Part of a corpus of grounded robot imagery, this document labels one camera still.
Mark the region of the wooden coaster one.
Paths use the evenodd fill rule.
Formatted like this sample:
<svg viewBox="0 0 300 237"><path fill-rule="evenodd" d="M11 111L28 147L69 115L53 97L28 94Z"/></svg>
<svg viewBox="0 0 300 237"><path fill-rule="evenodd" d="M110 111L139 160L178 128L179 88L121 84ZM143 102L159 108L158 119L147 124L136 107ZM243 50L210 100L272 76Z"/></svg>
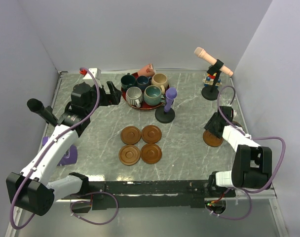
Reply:
<svg viewBox="0 0 300 237"><path fill-rule="evenodd" d="M120 134L122 142L126 145L134 145L141 139L141 131L135 126L125 127Z"/></svg>

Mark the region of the wooden coaster five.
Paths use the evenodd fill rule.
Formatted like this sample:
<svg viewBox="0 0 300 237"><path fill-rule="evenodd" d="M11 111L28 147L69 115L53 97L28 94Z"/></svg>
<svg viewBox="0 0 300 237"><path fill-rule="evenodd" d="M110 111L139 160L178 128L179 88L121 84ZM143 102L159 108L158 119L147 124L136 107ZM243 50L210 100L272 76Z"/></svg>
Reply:
<svg viewBox="0 0 300 237"><path fill-rule="evenodd" d="M236 122L236 121L233 121L232 124L233 124L236 128L238 128L238 129L240 129L240 130L243 129L242 125L241 125L240 123Z"/></svg>

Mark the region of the wooden coaster six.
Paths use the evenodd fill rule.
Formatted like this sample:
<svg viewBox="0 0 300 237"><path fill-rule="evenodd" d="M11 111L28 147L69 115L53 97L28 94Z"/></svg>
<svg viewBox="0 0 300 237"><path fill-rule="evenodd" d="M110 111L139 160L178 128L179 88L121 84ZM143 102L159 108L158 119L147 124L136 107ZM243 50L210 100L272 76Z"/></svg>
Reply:
<svg viewBox="0 0 300 237"><path fill-rule="evenodd" d="M145 144L141 149L141 158L147 164L155 164L162 158L161 148L157 144Z"/></svg>

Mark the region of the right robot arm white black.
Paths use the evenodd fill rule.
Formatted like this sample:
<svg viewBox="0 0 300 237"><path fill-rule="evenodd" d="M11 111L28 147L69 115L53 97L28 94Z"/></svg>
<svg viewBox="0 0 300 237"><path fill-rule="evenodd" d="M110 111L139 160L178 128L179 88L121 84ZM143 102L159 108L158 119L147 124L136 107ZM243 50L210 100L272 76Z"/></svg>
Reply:
<svg viewBox="0 0 300 237"><path fill-rule="evenodd" d="M208 193L218 197L225 188L262 188L272 176L272 151L242 134L243 128L233 121L235 110L221 106L204 126L203 140L211 147L227 141L235 151L232 170L214 171L207 185Z"/></svg>

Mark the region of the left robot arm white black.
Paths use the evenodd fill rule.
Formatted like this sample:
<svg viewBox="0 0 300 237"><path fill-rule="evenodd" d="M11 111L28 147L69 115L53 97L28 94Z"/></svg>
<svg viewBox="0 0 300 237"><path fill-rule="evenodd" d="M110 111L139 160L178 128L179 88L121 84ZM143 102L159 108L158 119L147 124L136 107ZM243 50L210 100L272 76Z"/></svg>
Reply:
<svg viewBox="0 0 300 237"><path fill-rule="evenodd" d="M63 155L90 124L94 110L99 106L120 103L122 92L112 81L108 81L107 86L109 93L103 87L84 82L75 85L71 101L60 118L53 115L50 106L44 107L37 99L27 102L30 111L40 115L55 129L37 156L21 172L8 175L6 186L12 207L43 216L61 198L73 194L77 198L88 196L89 179L85 175L72 172L58 181L50 182L49 179Z"/></svg>

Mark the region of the wooden coaster two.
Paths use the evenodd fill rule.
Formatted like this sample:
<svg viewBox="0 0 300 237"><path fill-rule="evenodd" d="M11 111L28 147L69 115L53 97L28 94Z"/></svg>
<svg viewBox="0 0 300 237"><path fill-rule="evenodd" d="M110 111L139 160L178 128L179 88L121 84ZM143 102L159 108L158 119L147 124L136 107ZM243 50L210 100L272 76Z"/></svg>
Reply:
<svg viewBox="0 0 300 237"><path fill-rule="evenodd" d="M125 145L123 146L119 153L119 160L125 165L134 165L140 159L141 153L138 147L134 145Z"/></svg>

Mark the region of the wooden coaster three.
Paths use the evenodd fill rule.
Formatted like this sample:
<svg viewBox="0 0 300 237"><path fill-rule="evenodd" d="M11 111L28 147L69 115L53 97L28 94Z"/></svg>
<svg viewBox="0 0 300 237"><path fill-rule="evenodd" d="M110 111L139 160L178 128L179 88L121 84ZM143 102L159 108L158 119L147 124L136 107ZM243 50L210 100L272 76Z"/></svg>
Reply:
<svg viewBox="0 0 300 237"><path fill-rule="evenodd" d="M146 143L157 143L161 137L161 130L155 125L148 125L142 129L141 137Z"/></svg>

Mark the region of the wooden coaster four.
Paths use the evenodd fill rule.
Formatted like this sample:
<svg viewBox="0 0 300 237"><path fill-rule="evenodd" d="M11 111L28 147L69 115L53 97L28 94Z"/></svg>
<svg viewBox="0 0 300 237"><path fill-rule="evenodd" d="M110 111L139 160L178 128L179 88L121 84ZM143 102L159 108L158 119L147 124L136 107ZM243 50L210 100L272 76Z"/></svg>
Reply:
<svg viewBox="0 0 300 237"><path fill-rule="evenodd" d="M210 147L219 147L223 143L223 138L218 138L208 130L203 133L203 141Z"/></svg>

